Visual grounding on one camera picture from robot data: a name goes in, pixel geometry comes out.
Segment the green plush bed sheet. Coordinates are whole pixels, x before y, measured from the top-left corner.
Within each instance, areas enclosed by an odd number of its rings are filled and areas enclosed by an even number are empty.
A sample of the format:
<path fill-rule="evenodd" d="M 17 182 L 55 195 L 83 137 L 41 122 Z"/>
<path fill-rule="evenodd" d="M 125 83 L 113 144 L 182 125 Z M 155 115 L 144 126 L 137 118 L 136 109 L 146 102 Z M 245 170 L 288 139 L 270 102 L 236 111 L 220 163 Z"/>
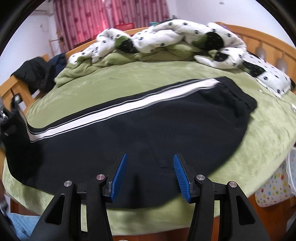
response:
<path fill-rule="evenodd" d="M 134 62 L 124 65 L 113 65 L 101 68 L 92 74 L 74 79 L 61 87 L 54 87 L 48 94 L 34 102 L 26 117 L 30 125 L 42 128 L 48 124 L 91 106 L 152 90 L 164 85 L 180 82 L 188 79 L 204 79 L 210 77 L 242 77 L 242 82 L 255 80 L 247 73 L 240 70 L 223 71 L 207 67 L 196 62 L 172 61 L 172 62 Z M 257 104 L 263 96 L 255 97 Z M 289 92 L 285 97 L 295 104 L 295 94 Z M 251 124 L 258 128 L 260 123 L 271 127 L 272 138 L 284 131 L 278 131 L 276 125 L 283 123 L 284 129 L 291 126 L 295 120 L 295 114 L 286 113 L 273 98 L 263 97 L 263 116 L 254 121 L 251 115 Z"/>

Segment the wooden bed frame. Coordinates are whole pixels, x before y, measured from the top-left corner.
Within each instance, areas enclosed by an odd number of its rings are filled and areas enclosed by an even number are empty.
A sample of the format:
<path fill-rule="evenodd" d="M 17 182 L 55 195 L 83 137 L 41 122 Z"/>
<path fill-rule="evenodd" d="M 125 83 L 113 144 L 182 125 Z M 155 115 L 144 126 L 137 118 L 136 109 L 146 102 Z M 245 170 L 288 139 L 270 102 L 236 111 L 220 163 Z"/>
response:
<path fill-rule="evenodd" d="M 287 74 L 295 81 L 295 48 L 282 40 L 246 27 L 227 25 L 217 22 L 219 25 L 225 25 L 229 30 L 242 37 L 247 44 L 248 51 L 255 53 L 255 49 L 261 47 L 266 51 L 266 61 L 275 65 L 276 60 L 283 58 L 287 63 Z M 237 85 L 248 94 L 255 94 L 255 97 L 269 96 L 270 92 L 262 89 L 266 94 L 259 93 L 259 84 L 255 80 L 248 83 L 242 82 L 242 77 L 234 79 Z M 257 121 L 263 116 L 262 101 L 258 101 L 258 108 L 252 116 Z M 289 196 L 282 202 L 274 202 L 272 206 L 260 207 L 255 200 L 255 191 L 271 177 L 271 174 L 281 165 L 284 157 L 292 146 L 294 146 L 295 137 L 292 131 L 295 131 L 295 120 L 291 126 L 284 129 L 283 123 L 278 122 L 278 131 L 284 131 L 277 136 L 279 139 L 271 136 L 271 127 L 260 123 L 255 128 L 255 123 L 251 124 L 245 135 L 241 146 L 237 152 L 220 169 L 215 171 L 210 179 L 214 182 L 226 183 L 226 181 L 237 181 L 244 193 L 249 197 L 255 211 L 261 218 L 271 240 L 281 240 L 286 233 L 288 220 L 295 212 L 295 197 Z M 1 178 L 4 181 L 7 195 L 10 197 L 10 209 L 13 213 L 21 215 L 41 214 L 52 195 L 38 191 L 22 185 L 15 180 L 9 173 L 4 152 L 1 151 Z M 156 208 L 142 209 L 124 209 L 111 210 L 108 215 L 111 221 L 111 230 L 114 231 L 114 240 L 185 240 L 193 214 L 194 206 L 185 204 L 181 196 L 169 201 L 165 205 Z"/>

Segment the white flower-print quilt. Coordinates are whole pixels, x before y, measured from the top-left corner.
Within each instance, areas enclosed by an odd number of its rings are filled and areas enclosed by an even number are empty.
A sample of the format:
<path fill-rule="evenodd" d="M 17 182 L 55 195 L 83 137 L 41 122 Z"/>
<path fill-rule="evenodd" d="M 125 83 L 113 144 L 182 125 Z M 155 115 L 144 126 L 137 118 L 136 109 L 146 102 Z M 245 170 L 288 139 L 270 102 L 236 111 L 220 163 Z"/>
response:
<path fill-rule="evenodd" d="M 159 22 L 130 36 L 124 31 L 108 28 L 96 37 L 96 42 L 71 55 L 68 62 L 76 64 L 83 59 L 97 63 L 112 51 L 150 54 L 158 48 L 185 42 L 202 52 L 194 56 L 201 64 L 217 69 L 234 69 L 247 53 L 245 42 L 236 34 L 216 24 L 203 25 L 188 20 L 171 19 Z"/>

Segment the black sweatpants with white stripe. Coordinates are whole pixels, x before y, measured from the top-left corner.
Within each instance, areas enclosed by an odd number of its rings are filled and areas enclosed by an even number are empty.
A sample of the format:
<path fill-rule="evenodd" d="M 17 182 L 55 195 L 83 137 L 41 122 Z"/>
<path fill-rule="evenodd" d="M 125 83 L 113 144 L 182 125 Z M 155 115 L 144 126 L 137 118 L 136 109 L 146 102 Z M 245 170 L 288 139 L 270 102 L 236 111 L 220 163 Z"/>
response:
<path fill-rule="evenodd" d="M 16 180 L 55 194 L 67 180 L 86 183 L 107 171 L 124 152 L 125 180 L 111 207 L 156 207 L 180 193 L 174 154 L 199 174 L 211 174 L 239 147 L 256 107 L 230 78 L 190 79 L 110 100 L 43 128 L 26 121 L 26 145 L 6 147 L 6 161 Z"/>

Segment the green fleece blanket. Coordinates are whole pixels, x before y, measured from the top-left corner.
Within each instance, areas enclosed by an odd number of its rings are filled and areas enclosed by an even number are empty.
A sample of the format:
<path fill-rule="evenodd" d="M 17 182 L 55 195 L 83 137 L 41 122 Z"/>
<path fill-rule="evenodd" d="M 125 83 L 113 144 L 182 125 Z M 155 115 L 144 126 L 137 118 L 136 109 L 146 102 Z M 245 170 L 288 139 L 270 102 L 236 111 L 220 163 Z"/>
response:
<path fill-rule="evenodd" d="M 61 87 L 68 82 L 83 77 L 93 72 L 112 65 L 124 65 L 133 62 L 162 62 L 162 61 L 193 61 L 195 55 L 201 55 L 204 51 L 182 41 L 166 47 L 156 48 L 153 52 L 125 53 L 114 50 L 92 63 L 90 57 L 74 57 L 70 59 L 64 70 L 55 78 L 56 87 Z"/>

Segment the black jacket on footboard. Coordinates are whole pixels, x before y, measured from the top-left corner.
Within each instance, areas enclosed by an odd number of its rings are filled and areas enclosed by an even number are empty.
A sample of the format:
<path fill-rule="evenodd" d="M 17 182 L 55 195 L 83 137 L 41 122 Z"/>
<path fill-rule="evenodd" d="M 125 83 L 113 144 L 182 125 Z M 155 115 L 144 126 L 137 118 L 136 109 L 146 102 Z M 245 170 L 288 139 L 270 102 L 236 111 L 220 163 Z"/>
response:
<path fill-rule="evenodd" d="M 55 66 L 42 57 L 25 61 L 12 75 L 28 86 L 30 94 L 48 93 L 55 86 Z"/>

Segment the star-print fabric bin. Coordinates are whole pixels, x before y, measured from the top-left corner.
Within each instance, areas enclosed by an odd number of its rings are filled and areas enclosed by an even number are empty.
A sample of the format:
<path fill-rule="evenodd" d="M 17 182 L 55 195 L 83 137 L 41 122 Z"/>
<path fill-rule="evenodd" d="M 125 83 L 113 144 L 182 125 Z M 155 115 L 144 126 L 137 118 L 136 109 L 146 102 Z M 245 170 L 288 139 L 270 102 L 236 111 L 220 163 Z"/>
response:
<path fill-rule="evenodd" d="M 280 167 L 255 192 L 258 206 L 268 207 L 295 197 L 295 158 L 295 147 L 293 147 Z"/>

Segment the white air conditioner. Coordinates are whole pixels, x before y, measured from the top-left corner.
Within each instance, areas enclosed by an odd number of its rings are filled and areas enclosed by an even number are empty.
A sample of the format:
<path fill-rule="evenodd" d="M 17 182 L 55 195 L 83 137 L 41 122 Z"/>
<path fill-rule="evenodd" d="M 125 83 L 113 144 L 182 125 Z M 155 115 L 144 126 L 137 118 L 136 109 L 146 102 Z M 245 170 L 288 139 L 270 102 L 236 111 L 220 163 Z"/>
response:
<path fill-rule="evenodd" d="M 36 8 L 32 15 L 41 15 L 41 16 L 52 16 L 53 10 L 50 8 Z"/>

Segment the red patterned curtain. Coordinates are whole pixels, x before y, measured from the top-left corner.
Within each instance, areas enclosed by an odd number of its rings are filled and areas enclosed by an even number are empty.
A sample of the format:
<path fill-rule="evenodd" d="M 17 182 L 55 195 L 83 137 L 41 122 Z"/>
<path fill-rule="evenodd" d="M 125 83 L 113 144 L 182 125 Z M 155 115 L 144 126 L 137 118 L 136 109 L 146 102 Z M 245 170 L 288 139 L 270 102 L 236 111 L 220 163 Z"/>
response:
<path fill-rule="evenodd" d="M 53 14 L 66 51 L 107 28 L 130 23 L 142 28 L 170 17 L 167 2 L 155 0 L 53 1 Z"/>

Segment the wooden coat rack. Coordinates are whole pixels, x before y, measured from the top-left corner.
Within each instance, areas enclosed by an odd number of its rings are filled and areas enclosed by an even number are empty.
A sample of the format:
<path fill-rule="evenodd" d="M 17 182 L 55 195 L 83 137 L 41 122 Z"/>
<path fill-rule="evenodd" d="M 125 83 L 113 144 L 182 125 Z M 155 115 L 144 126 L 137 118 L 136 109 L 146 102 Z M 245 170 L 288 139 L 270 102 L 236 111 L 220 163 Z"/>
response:
<path fill-rule="evenodd" d="M 64 52 L 64 42 L 62 38 L 54 40 L 49 39 L 48 42 L 52 56 Z"/>

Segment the red chair backs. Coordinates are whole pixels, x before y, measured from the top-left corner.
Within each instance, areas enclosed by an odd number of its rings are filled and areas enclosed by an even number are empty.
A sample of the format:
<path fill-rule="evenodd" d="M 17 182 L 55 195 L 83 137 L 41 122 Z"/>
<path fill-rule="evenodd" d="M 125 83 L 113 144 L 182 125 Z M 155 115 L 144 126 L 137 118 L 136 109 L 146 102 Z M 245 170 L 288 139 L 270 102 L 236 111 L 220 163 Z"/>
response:
<path fill-rule="evenodd" d="M 116 29 L 119 29 L 121 31 L 127 31 L 134 29 L 134 23 L 127 23 L 127 24 L 119 24 L 115 25 Z"/>

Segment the flower-print pillow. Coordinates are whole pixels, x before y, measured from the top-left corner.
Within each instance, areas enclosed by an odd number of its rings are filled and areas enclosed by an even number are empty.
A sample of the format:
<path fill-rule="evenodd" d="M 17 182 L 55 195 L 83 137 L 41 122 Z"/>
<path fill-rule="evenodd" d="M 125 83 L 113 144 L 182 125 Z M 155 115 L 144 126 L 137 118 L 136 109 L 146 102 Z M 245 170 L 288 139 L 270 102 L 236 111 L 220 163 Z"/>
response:
<path fill-rule="evenodd" d="M 287 74 L 250 52 L 244 56 L 240 68 L 276 97 L 282 98 L 295 88 L 295 82 Z"/>

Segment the dark blue garment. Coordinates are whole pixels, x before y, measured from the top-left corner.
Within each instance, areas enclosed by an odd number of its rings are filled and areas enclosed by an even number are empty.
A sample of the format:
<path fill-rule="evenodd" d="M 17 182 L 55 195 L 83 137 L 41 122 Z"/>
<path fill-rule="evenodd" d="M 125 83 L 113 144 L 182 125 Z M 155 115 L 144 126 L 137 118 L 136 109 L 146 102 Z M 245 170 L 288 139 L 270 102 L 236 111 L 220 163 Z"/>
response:
<path fill-rule="evenodd" d="M 48 61 L 48 63 L 54 67 L 54 77 L 57 77 L 67 65 L 66 53 L 64 52 L 54 56 Z"/>

